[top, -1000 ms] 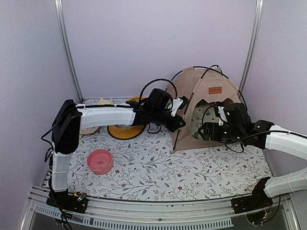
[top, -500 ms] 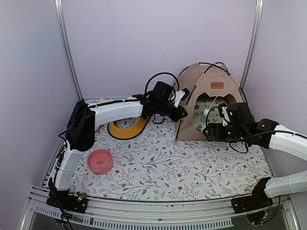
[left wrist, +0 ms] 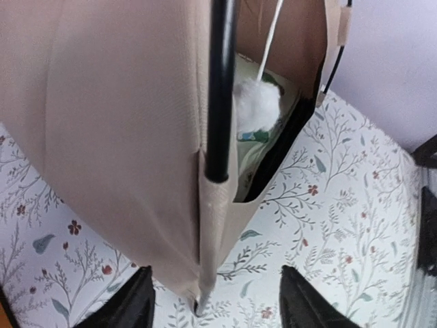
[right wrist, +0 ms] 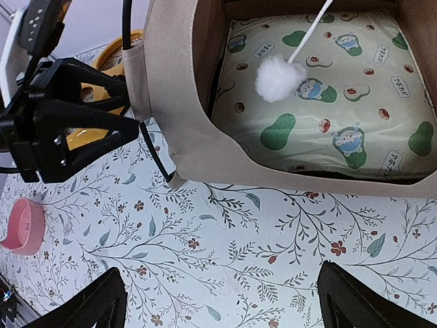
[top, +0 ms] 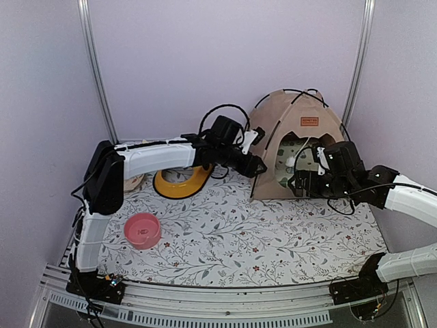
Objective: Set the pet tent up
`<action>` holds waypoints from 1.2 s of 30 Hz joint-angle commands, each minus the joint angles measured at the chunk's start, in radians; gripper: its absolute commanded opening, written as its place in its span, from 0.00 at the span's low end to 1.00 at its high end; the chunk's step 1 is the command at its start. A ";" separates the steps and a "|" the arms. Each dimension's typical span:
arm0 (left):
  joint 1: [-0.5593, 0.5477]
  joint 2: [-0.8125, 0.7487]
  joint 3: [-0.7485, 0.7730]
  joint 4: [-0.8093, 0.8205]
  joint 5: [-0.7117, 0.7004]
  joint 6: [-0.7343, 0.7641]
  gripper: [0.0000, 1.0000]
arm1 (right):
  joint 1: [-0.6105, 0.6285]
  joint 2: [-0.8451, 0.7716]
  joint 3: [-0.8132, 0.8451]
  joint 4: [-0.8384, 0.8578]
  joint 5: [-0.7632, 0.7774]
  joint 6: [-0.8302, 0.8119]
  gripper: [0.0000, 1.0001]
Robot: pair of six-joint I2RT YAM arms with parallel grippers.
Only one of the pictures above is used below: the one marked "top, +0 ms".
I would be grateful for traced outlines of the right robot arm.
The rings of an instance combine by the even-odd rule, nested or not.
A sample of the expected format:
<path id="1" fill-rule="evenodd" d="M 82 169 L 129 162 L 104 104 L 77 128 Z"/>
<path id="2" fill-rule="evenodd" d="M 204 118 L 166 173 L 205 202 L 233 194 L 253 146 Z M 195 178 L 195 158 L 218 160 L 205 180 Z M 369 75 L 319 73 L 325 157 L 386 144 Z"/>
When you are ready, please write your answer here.
<path id="1" fill-rule="evenodd" d="M 384 218 L 400 217 L 408 227 L 418 223 L 436 229 L 436 191 L 384 165 L 367 169 L 352 141 L 306 146 L 291 165 L 287 186 L 296 197 L 347 200 L 353 207 L 367 204 Z M 368 257 L 353 292 L 367 298 L 381 283 L 435 273 L 436 238 L 426 234 L 425 241 L 407 249 Z"/>

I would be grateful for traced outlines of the pink pet bowl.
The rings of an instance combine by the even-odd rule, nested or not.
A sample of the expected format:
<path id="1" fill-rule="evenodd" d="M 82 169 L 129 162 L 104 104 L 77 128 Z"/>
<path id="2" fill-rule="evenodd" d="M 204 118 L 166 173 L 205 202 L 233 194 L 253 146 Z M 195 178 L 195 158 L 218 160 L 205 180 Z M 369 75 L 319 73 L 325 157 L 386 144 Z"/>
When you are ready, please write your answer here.
<path id="1" fill-rule="evenodd" d="M 125 223 L 124 236 L 135 249 L 151 249 L 161 239 L 160 221 L 151 213 L 135 214 Z"/>

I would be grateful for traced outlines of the avocado print pet mat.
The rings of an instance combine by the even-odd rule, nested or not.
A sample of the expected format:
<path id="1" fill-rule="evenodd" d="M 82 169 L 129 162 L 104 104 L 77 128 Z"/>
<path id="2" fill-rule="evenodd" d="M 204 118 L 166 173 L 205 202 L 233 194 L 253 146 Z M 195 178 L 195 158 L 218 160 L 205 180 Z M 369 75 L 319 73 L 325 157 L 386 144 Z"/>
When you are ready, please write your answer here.
<path id="1" fill-rule="evenodd" d="M 277 182 L 288 188 L 288 180 L 294 177 L 294 169 L 317 170 L 310 149 L 303 150 L 299 156 L 298 152 L 305 147 L 312 146 L 315 140 L 310 138 L 297 138 L 294 135 L 286 135 L 279 144 L 275 162 L 274 175 Z"/>

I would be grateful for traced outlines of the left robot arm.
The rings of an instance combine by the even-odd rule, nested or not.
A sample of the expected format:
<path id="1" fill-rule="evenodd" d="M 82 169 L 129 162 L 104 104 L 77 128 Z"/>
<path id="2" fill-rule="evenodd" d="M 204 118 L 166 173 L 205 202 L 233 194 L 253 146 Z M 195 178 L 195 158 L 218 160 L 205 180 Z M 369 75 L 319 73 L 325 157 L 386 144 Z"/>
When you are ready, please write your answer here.
<path id="1" fill-rule="evenodd" d="M 125 193 L 139 187 L 146 174 L 155 174 L 155 191 L 171 200 L 185 199 L 201 191 L 216 165 L 254 178 L 267 167 L 249 148 L 264 135 L 260 127 L 251 130 L 220 115 L 211 128 L 175 139 L 133 145 L 100 142 L 79 186 L 83 205 L 74 223 L 75 267 L 80 271 L 74 280 L 76 287 L 88 297 L 101 291 L 100 279 L 90 272 L 97 269 L 110 216 L 122 207 Z"/>

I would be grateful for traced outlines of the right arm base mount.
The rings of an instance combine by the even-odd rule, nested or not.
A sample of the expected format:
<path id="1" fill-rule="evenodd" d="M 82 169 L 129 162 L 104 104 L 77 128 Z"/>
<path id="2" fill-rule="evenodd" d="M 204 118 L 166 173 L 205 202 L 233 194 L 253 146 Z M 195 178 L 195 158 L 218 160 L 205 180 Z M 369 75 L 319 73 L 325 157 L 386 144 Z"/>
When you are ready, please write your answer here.
<path id="1" fill-rule="evenodd" d="M 387 283 L 375 282 L 370 279 L 353 277 L 346 279 L 336 277 L 328 287 L 335 305 L 365 300 L 371 297 L 384 296 L 389 287 Z"/>

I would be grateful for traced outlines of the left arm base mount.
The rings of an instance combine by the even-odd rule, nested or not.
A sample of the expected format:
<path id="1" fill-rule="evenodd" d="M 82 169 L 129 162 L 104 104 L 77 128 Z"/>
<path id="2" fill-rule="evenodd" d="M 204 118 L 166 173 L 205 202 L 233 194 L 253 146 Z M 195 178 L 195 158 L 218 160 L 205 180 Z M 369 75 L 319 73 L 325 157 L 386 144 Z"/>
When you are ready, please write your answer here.
<path id="1" fill-rule="evenodd" d="M 66 291 L 87 297 L 94 301 L 104 301 L 120 305 L 124 297 L 126 285 L 122 278 L 113 275 L 99 276 L 97 271 L 80 273 L 73 272 L 70 274 Z"/>

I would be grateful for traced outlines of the black tent pole two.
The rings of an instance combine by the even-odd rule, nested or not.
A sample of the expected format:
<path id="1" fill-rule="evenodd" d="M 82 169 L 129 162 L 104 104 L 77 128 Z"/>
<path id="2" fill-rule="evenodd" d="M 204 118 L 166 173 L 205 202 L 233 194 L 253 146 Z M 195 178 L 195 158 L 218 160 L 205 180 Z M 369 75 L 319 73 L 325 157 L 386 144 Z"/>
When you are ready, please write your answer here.
<path id="1" fill-rule="evenodd" d="M 315 89 L 279 89 L 261 99 L 252 112 L 254 128 L 265 131 L 265 140 L 281 139 L 289 133 L 299 138 L 336 137 L 339 120 Z"/>

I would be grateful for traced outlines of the yellow double bowl holder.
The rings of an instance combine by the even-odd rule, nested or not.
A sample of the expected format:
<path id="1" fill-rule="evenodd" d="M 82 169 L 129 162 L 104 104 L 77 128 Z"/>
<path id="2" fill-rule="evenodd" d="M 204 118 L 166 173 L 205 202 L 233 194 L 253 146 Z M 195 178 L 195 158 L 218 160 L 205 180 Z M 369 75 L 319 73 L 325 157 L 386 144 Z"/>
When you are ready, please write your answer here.
<path id="1" fill-rule="evenodd" d="M 191 176 L 184 181 L 170 182 L 165 179 L 163 171 L 155 173 L 153 178 L 153 188 L 160 196 L 170 200 L 183 200 L 196 195 L 206 185 L 213 165 L 207 169 L 202 166 L 192 168 Z"/>

